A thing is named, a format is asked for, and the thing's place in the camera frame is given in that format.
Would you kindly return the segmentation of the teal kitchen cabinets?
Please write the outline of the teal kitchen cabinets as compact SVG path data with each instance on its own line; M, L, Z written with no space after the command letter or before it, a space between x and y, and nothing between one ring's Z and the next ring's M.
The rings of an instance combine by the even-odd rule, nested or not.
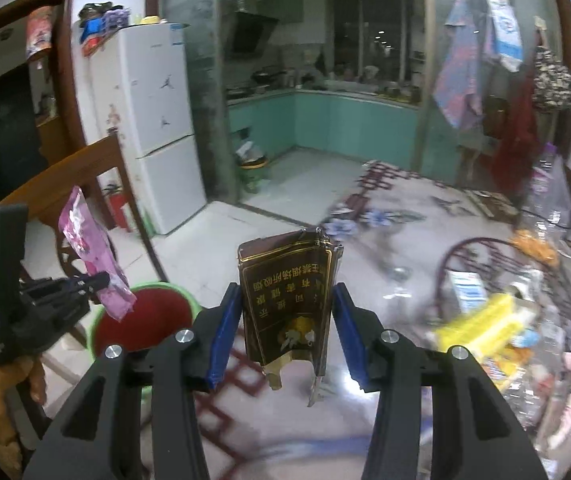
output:
M325 91L274 91L228 105L231 136L248 130L271 159L308 148L411 167L418 110L388 100Z

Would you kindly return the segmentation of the red fire extinguisher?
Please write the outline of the red fire extinguisher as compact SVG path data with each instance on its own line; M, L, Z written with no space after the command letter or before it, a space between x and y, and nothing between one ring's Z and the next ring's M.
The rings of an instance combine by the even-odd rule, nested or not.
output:
M103 188L103 196L107 199L116 225L126 232L133 232L132 215L122 188L115 182L109 182Z

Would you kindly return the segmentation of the wooden chair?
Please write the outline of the wooden chair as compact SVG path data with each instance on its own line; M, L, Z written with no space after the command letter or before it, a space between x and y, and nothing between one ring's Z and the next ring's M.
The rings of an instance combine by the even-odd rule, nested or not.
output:
M59 264L67 276L72 276L76 270L72 266L72 249L63 246L63 235L58 227L60 212L74 186L87 188L91 184L97 184L97 178L112 169L118 172L126 203L156 276L161 282L167 283L166 272L156 255L136 203L116 136L106 136L60 160L10 193L0 203L2 206L24 204L28 206L28 220L38 219L54 230Z

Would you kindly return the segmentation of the small kitchen trash bin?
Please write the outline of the small kitchen trash bin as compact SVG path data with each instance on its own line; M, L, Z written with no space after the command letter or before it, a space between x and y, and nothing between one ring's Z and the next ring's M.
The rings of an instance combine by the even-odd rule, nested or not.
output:
M269 159L252 140L245 140L235 151L239 177L244 191L256 194L269 182Z

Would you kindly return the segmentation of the items on top of fridge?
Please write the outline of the items on top of fridge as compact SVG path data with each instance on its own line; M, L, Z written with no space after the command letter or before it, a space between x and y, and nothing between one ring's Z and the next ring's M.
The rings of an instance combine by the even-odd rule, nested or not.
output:
M101 42L118 29L129 25L129 10L111 1L103 3L86 3L78 17L80 22L80 49L88 58Z

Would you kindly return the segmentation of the orange plastic snack bag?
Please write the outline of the orange plastic snack bag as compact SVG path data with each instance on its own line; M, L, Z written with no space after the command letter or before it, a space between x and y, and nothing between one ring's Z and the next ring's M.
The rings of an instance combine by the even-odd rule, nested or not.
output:
M523 254L546 266L556 268L559 265L557 248L544 235L528 229L517 229L511 237L511 244Z

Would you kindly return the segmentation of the small blue white box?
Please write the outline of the small blue white box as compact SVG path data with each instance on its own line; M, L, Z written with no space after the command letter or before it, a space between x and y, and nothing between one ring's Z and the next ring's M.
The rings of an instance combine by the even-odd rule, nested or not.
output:
M449 271L448 284L450 296L462 314L470 314L487 303L487 291L479 274Z

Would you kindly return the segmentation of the green bin red liner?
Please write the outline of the green bin red liner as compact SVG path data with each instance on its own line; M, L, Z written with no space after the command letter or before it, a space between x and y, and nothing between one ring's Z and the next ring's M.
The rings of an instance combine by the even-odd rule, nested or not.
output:
M194 296L171 283L139 284L132 292L136 302L121 321L111 318L104 309L95 314L87 336L93 360L110 344L118 344L127 351L154 347L168 335L191 328L202 311Z

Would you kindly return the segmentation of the red hanging garment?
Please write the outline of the red hanging garment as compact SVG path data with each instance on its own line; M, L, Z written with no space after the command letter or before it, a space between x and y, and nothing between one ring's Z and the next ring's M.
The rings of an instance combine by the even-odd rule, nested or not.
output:
M533 103L534 77L528 75L510 104L497 151L491 160L491 177L500 193L516 193L528 180L539 141Z

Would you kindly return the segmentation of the brown gold cigarette pack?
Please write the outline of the brown gold cigarette pack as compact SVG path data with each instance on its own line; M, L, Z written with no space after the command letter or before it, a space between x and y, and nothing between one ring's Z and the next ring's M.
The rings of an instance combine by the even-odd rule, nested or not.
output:
M320 226L255 238L238 247L246 355L268 385L282 388L281 370L306 361L314 370L308 404L325 377L332 289L341 243Z

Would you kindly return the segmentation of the black range hood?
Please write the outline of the black range hood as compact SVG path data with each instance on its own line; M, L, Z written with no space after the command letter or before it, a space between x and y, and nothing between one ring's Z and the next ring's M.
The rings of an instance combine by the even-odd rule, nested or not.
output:
M278 18L235 11L230 15L225 41L225 54L229 60L260 58L272 36Z

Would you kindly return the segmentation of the clear zip plastic bag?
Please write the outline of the clear zip plastic bag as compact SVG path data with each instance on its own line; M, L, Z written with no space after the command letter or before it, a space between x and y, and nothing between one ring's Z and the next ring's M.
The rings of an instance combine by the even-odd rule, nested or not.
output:
M539 238L559 240L570 229L571 192L563 159L547 143L535 161L520 211L520 226Z

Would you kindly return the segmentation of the pink white carton box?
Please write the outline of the pink white carton box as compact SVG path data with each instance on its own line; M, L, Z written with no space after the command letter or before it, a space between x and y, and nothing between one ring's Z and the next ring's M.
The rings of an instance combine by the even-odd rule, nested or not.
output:
M496 294L474 312L461 314L439 326L432 333L432 341L438 351L446 352L460 346L478 361L483 361L531 326L539 312L540 307L535 302L510 294Z

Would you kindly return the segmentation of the plaid hanging cloth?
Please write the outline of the plaid hanging cloth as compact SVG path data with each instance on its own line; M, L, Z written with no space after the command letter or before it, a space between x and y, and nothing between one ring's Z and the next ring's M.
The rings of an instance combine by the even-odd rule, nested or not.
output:
M450 46L432 93L435 104L459 131L472 129L483 119L479 92L479 31L468 0L455 0L444 25Z

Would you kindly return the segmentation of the pink snack wrapper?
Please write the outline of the pink snack wrapper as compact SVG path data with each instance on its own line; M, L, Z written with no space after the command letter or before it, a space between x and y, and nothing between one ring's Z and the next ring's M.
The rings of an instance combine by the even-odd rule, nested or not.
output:
M100 304L115 321L121 322L134 308L136 296L113 255L110 238L95 220L83 191L72 188L58 220L58 227L89 275L105 273L108 284L97 292Z

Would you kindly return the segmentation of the white refrigerator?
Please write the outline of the white refrigerator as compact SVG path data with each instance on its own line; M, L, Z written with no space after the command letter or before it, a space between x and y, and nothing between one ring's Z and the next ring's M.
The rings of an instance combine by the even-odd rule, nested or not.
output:
M115 32L89 57L100 130L118 137L141 214L166 235L206 204L188 89L184 26Z

